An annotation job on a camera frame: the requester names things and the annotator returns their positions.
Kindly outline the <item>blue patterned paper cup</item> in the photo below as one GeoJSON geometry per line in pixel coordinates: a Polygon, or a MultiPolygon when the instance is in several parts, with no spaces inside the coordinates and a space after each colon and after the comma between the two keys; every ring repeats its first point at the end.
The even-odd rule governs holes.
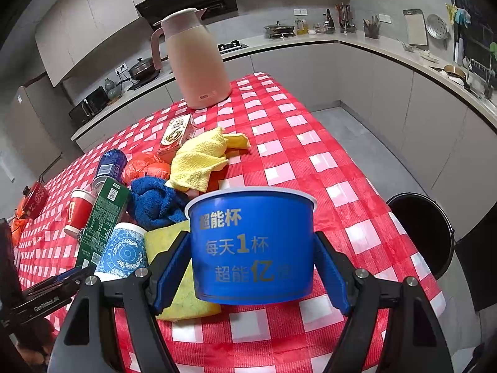
{"type": "Polygon", "coordinates": [[[102,282],[124,279],[136,269],[148,267],[146,231],[129,222],[118,223],[104,247],[94,275],[102,282]]]}

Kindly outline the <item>yellow green sponge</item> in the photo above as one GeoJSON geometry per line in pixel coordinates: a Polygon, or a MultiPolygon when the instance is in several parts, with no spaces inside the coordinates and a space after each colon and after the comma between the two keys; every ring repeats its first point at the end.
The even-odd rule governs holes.
{"type": "MultiPolygon", "coordinates": [[[[174,225],[150,231],[144,236],[144,246],[150,264],[154,258],[169,249],[178,234],[189,232],[189,221],[181,221],[174,225]]],[[[157,319],[176,322],[195,318],[209,317],[221,312],[217,304],[204,302],[196,298],[192,262],[189,262],[185,275],[170,307],[165,308],[157,319]]]]}

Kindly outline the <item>red paper cup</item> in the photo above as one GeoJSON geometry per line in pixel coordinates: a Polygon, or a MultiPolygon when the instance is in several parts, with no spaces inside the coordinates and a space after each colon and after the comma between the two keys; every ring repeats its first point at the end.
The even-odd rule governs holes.
{"type": "Polygon", "coordinates": [[[86,190],[76,189],[72,191],[66,215],[66,225],[63,228],[66,235],[78,238],[89,220],[95,201],[96,197],[86,190]]]}

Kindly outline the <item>green white milk carton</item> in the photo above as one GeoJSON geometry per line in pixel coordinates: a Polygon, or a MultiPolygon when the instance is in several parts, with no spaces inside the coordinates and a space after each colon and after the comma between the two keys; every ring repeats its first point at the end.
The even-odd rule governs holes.
{"type": "Polygon", "coordinates": [[[113,178],[106,178],[83,228],[76,265],[97,265],[110,234],[126,211],[130,190],[113,178]]]}

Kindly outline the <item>blue towel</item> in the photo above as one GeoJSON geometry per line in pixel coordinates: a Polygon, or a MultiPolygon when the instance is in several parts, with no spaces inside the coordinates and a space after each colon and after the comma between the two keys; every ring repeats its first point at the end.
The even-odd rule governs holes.
{"type": "Polygon", "coordinates": [[[189,197],[155,177],[135,179],[130,185],[127,211],[138,226],[146,231],[186,221],[185,207],[189,197]]]}

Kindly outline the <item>blue tin can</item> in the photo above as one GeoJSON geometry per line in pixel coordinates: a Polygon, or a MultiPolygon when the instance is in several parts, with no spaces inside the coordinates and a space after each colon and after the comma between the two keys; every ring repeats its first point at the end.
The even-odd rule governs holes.
{"type": "Polygon", "coordinates": [[[92,191],[98,195],[107,178],[121,183],[122,173],[127,164],[127,157],[119,149],[105,152],[99,160],[95,176],[91,184],[92,191]]]}

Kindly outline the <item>red plastic bag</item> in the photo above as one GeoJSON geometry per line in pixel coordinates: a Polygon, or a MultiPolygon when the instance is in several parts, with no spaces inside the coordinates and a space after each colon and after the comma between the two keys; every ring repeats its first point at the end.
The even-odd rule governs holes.
{"type": "Polygon", "coordinates": [[[122,180],[125,185],[131,185],[134,180],[147,176],[168,180],[170,165],[153,153],[139,153],[124,167],[122,180]]]}

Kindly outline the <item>blue paper bowl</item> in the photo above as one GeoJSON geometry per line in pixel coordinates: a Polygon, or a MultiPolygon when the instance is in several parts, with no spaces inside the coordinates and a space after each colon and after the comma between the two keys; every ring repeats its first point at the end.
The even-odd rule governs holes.
{"type": "Polygon", "coordinates": [[[185,207],[196,296],[222,305],[266,305],[308,296],[313,282],[314,197],[242,187],[185,207]]]}

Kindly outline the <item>yellow cloth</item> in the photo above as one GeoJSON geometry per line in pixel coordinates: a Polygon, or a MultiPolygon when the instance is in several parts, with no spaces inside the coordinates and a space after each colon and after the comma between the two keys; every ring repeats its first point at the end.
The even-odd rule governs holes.
{"type": "Polygon", "coordinates": [[[189,139],[176,152],[166,185],[178,191],[205,193],[211,174],[221,171],[229,160],[227,150],[246,150],[249,139],[243,133],[226,134],[222,127],[189,139]]]}

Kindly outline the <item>black trash bin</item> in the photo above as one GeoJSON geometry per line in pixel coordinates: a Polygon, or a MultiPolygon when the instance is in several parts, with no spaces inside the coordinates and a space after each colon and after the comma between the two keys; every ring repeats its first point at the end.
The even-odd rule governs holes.
{"type": "Polygon", "coordinates": [[[452,261],[455,245],[455,230],[445,211],[428,196],[414,192],[397,194],[387,205],[435,279],[443,277],[452,261]]]}

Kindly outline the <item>black microwave oven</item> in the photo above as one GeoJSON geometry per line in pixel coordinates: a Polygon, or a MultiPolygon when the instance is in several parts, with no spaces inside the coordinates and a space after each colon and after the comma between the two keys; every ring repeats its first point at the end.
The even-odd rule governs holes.
{"type": "Polygon", "coordinates": [[[102,86],[99,86],[69,112],[69,117],[75,126],[84,126],[98,115],[108,103],[110,103],[110,99],[106,91],[102,86]]]}

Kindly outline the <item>green ceramic vase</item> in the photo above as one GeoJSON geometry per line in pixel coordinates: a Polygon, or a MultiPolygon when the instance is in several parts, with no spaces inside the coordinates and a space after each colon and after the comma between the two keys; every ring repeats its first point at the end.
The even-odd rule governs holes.
{"type": "Polygon", "coordinates": [[[113,80],[106,78],[104,80],[104,90],[109,100],[118,99],[122,95],[122,84],[115,83],[113,80]]]}

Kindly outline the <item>pink thermos jug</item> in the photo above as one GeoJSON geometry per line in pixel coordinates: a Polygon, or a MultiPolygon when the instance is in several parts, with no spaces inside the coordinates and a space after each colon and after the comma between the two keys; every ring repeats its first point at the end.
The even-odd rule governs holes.
{"type": "Polygon", "coordinates": [[[159,39],[165,38],[168,62],[191,109],[205,109],[227,99],[232,86],[217,43],[201,22],[203,9],[186,8],[160,21],[151,36],[153,65],[162,69],[159,39]]]}

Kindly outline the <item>white cutting board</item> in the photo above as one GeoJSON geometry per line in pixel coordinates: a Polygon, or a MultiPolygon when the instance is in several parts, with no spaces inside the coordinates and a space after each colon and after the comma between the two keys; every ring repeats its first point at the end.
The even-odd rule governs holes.
{"type": "Polygon", "coordinates": [[[422,10],[419,8],[405,9],[403,15],[406,21],[408,43],[419,48],[427,48],[429,43],[422,10]]]}

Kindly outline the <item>round metal steamer tray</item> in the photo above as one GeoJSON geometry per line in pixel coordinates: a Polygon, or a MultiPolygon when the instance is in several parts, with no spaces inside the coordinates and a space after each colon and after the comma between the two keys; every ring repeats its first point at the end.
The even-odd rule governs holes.
{"type": "Polygon", "coordinates": [[[449,36],[447,24],[436,14],[429,14],[426,17],[426,29],[433,39],[445,40],[449,36]]]}

